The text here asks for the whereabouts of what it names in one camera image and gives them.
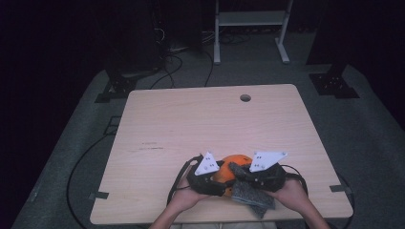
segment dark wall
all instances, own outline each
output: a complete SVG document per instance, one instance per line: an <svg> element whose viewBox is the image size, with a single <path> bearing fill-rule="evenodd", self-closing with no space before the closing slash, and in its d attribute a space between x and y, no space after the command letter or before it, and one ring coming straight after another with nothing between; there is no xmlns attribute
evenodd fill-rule
<svg viewBox="0 0 405 229"><path fill-rule="evenodd" d="M344 59L362 72L405 130L405 5L399 0L330 0L309 64Z"/></svg>
<svg viewBox="0 0 405 229"><path fill-rule="evenodd" d="M92 77L79 1L1 1L1 218L9 228Z"/></svg>

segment person's left hand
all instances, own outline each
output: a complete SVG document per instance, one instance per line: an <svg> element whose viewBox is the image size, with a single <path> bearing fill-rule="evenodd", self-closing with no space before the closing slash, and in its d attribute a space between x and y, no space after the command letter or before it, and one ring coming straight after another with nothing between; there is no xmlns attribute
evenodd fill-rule
<svg viewBox="0 0 405 229"><path fill-rule="evenodd" d="M184 176L179 181L178 190L173 195L169 205L172 205L179 211L185 211L194 207L200 200L211 196L199 194L189 187L187 175L190 172L191 166L187 168Z"/></svg>

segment shelf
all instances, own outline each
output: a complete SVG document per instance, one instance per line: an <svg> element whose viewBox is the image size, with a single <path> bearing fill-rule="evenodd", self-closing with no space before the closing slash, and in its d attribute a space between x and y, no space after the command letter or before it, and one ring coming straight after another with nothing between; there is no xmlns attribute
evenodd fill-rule
<svg viewBox="0 0 405 229"><path fill-rule="evenodd" d="M219 26L283 25L285 14L284 10L220 12Z"/></svg>

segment wooden table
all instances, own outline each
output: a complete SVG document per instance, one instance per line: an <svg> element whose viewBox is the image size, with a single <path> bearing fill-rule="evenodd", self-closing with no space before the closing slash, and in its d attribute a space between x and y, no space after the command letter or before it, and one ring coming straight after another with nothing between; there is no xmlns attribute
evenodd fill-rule
<svg viewBox="0 0 405 229"><path fill-rule="evenodd" d="M134 91L119 124L91 222L150 223L164 209L183 163L210 151L215 159L255 151L283 151L282 163L306 179L309 197L328 219L348 218L352 208L307 109L293 85ZM264 220L301 219L276 202ZM250 208L212 197L176 222L255 221Z"/></svg>

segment hole in table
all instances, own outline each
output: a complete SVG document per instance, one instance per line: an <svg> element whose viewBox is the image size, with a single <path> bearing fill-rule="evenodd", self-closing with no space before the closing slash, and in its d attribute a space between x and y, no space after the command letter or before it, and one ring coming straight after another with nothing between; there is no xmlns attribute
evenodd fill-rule
<svg viewBox="0 0 405 229"><path fill-rule="evenodd" d="M241 100L243 101L243 102L248 102L248 101L250 101L252 99L252 97L250 97L250 95L248 95L248 94L242 94L241 95Z"/></svg>

